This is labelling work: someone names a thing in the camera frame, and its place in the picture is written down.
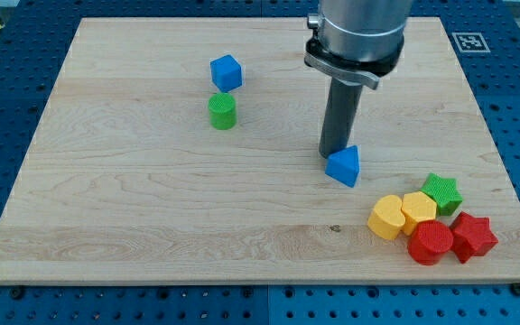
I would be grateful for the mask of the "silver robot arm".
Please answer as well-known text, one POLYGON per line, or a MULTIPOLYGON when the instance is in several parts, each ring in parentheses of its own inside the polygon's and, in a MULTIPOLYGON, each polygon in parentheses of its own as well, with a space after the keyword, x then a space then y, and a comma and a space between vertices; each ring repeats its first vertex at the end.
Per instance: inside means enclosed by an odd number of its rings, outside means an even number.
POLYGON ((319 152, 347 147, 364 87, 377 89, 397 65, 412 0, 320 0, 309 14, 304 63, 330 77, 319 152))

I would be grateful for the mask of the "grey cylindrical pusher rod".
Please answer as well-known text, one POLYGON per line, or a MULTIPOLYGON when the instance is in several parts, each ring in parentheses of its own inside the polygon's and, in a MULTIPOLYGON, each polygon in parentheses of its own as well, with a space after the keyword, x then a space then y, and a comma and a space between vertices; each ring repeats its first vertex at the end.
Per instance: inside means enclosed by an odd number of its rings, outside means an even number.
POLYGON ((348 144, 362 92, 360 84, 332 79, 320 134, 319 152, 324 158, 344 150, 348 144))

